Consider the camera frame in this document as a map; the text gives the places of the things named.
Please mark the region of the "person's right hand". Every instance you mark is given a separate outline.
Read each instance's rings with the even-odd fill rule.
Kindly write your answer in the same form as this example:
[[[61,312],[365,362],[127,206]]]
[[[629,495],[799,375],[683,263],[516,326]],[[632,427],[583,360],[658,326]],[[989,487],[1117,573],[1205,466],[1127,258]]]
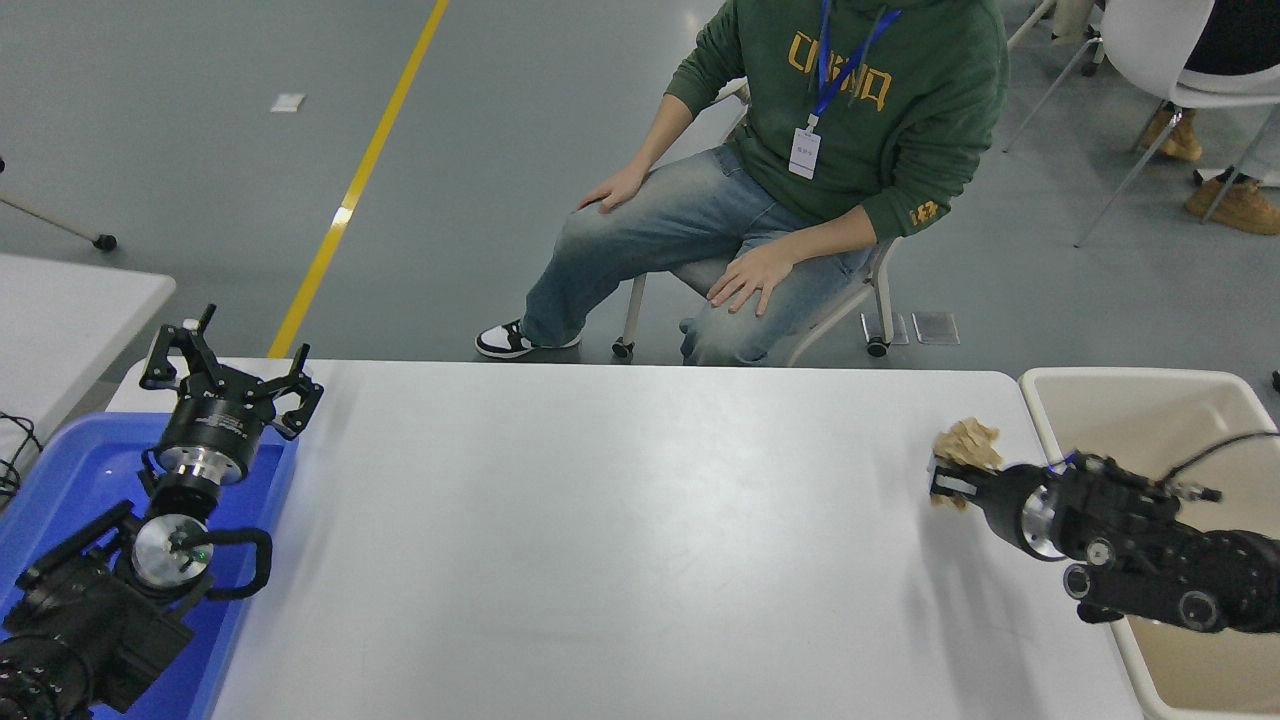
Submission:
[[[594,190],[589,191],[579,202],[576,210],[595,208],[598,213],[607,214],[620,205],[632,199],[645,182],[650,167],[643,161],[631,161],[605,178]]]

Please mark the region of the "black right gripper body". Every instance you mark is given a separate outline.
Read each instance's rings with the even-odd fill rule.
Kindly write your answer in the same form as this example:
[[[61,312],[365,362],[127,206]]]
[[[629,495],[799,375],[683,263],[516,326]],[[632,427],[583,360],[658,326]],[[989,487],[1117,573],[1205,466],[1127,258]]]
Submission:
[[[1051,488],[1043,468],[984,471],[975,495],[989,529],[1032,557],[1051,556]]]

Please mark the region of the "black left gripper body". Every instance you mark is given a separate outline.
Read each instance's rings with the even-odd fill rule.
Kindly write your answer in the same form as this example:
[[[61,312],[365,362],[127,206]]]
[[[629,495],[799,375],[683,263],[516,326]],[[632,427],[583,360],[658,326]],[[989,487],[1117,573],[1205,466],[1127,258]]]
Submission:
[[[157,442],[161,468],[210,466],[223,471],[251,469],[265,428],[276,415],[271,400],[251,402],[209,393],[179,392]]]

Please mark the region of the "person's left hand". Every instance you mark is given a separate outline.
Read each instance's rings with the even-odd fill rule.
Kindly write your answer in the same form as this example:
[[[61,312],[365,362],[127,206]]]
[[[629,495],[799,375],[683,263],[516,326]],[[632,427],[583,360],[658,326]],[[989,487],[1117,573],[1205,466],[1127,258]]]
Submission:
[[[740,313],[754,299],[755,316],[764,316],[774,292],[801,260],[803,255],[786,240],[750,249],[727,265],[707,292],[707,301]]]

